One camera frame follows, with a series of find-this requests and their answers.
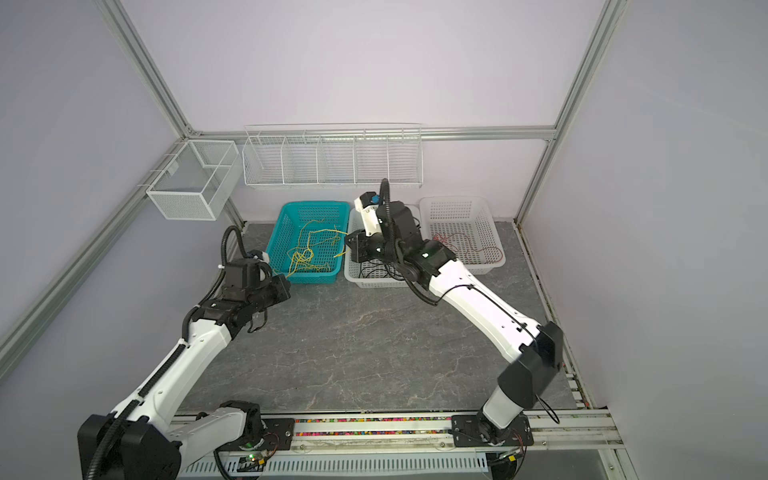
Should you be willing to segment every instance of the robotic arm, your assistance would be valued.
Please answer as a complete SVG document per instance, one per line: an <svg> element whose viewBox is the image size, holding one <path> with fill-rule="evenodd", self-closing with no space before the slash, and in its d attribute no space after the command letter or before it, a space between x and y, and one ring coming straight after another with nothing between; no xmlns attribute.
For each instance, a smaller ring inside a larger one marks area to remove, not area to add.
<svg viewBox="0 0 768 480"><path fill-rule="evenodd" d="M227 239L237 235L243 258L227 262ZM83 478L176 478L179 471L223 444L264 442L259 406L225 402L179 429L170 421L210 362L252 321L253 314L290 298L290 282L273 275L269 257L246 252L236 227L221 241L221 265L208 294L184 318L182 337L141 386L109 415L91 415L78 431ZM221 287L220 294L212 298Z"/></svg>
<svg viewBox="0 0 768 480"><path fill-rule="evenodd" d="M476 442L466 446L503 445L513 433L515 420L524 418L522 410L533 407L560 369L562 331L553 323L542 326L509 306L442 243L422 240L410 210L402 202L389 200L386 179L379 194L367 192L355 205L365 229L345 238L352 260L381 260L387 268L397 270L421 300L433 306L441 300L450 303L509 362L477 415L454 428ZM228 262L227 238L232 231L243 258ZM290 282L283 275L273 275L268 262L265 253L245 251L236 227L227 228L221 242L219 277L184 318L177 345L109 415L91 415L80 427L83 478L171 480L228 442L237 441L241 448L263 448L270 433L265 432L259 406L253 403L225 402L212 414L178 429L171 430L170 421L203 371L253 314L264 312L266 322L266 309L290 298ZM214 298L219 287L220 294ZM280 445L279 437L274 445L275 450L287 448Z"/></svg>
<svg viewBox="0 0 768 480"><path fill-rule="evenodd" d="M453 305L509 362L491 397L470 422L475 435L468 435L494 445L503 443L510 436L513 420L523 409L534 406L561 368L562 331L554 323L542 326L509 306L442 243L422 240L408 207L389 200L386 179L379 194L366 192L355 200L355 208L365 229L345 238L353 261L380 260L393 266L416 296L433 306L440 300Z"/></svg>

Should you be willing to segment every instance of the white wall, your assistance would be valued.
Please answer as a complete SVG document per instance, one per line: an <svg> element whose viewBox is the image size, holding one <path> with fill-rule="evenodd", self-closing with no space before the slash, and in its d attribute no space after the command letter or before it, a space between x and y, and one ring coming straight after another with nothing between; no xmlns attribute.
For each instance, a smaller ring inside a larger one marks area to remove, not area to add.
<svg viewBox="0 0 768 480"><path fill-rule="evenodd" d="M553 124L604 0L124 0L202 131Z"/></svg>
<svg viewBox="0 0 768 480"><path fill-rule="evenodd" d="M0 336L174 141L88 0L0 2Z"/></svg>
<svg viewBox="0 0 768 480"><path fill-rule="evenodd" d="M146 207L0 386L0 478L82 478L77 431L139 386L217 274L227 222Z"/></svg>
<svg viewBox="0 0 768 480"><path fill-rule="evenodd" d="M488 201L497 218L513 218L544 152L543 140L424 142L424 185L392 187L392 199L418 204L423 197L473 195ZM248 221L275 221L280 208L298 200L341 200L352 203L378 187L254 190L241 184L232 200Z"/></svg>
<svg viewBox="0 0 768 480"><path fill-rule="evenodd" d="M632 2L523 226L642 479L765 478L766 23Z"/></svg>

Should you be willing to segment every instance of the table surface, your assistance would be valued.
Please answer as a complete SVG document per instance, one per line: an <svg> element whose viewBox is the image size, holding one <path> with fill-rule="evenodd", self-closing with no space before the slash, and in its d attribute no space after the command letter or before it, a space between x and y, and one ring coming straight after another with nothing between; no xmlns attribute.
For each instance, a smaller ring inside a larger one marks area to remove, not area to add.
<svg viewBox="0 0 768 480"><path fill-rule="evenodd" d="M497 222L496 228L506 263L478 278L545 323L514 226ZM246 250L265 250L272 229L250 224ZM256 402L266 413L478 410L506 365L447 303L427 305L407 288L361 289L342 271L335 283L292 285L291 298L270 308L262 330L244 329L214 359L180 412L212 410L227 400ZM542 398L555 409L576 407L562 372Z"/></svg>

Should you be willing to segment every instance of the white wire basket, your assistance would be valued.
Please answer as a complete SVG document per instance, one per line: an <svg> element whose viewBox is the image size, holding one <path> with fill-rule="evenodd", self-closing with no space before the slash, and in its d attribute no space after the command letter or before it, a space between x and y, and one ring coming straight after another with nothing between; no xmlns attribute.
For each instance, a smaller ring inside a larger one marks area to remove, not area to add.
<svg viewBox="0 0 768 480"><path fill-rule="evenodd" d="M413 215L413 218L418 225L421 221L419 220L418 207L415 205L406 205L406 207L411 210L411 215ZM360 212L352 209L349 212L349 222L347 224L346 231L351 233L361 228L364 228L364 226L362 225L362 217L360 216ZM400 282L390 277L384 269L384 266L374 262L353 262L351 256L352 254L348 249L344 255L344 277L350 282L356 283L360 288L407 286L405 282Z"/></svg>
<svg viewBox="0 0 768 480"><path fill-rule="evenodd" d="M423 183L418 128L282 133L248 132L243 146L246 185L355 187L379 185L383 178L393 185L420 187Z"/></svg>
<svg viewBox="0 0 768 480"><path fill-rule="evenodd" d="M233 141L188 140L147 189L169 220L216 220L242 170Z"/></svg>
<svg viewBox="0 0 768 480"><path fill-rule="evenodd" d="M502 242L482 198L422 198L419 209L424 238L443 242L471 273L484 275L504 265Z"/></svg>

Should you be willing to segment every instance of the metal bracket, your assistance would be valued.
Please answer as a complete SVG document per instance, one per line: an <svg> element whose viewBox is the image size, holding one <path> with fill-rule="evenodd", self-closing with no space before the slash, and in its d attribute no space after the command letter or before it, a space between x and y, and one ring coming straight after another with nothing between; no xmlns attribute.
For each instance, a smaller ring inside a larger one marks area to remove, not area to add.
<svg viewBox="0 0 768 480"><path fill-rule="evenodd" d="M453 444L457 447L487 447L488 443L480 439L482 434L478 424L477 415L453 415L451 417L451 430L453 431ZM511 433L505 441L495 446L530 446L533 445L533 435L531 426L528 424L528 417L518 415L507 430ZM520 435L523 443L520 445L518 437L512 433Z"/></svg>
<svg viewBox="0 0 768 480"><path fill-rule="evenodd" d="M264 443L259 445L259 450L290 450L293 442L293 427L296 424L295 419L276 418L262 419L264 424L263 438ZM223 452L243 452L240 449L239 440L222 445L219 450Z"/></svg>

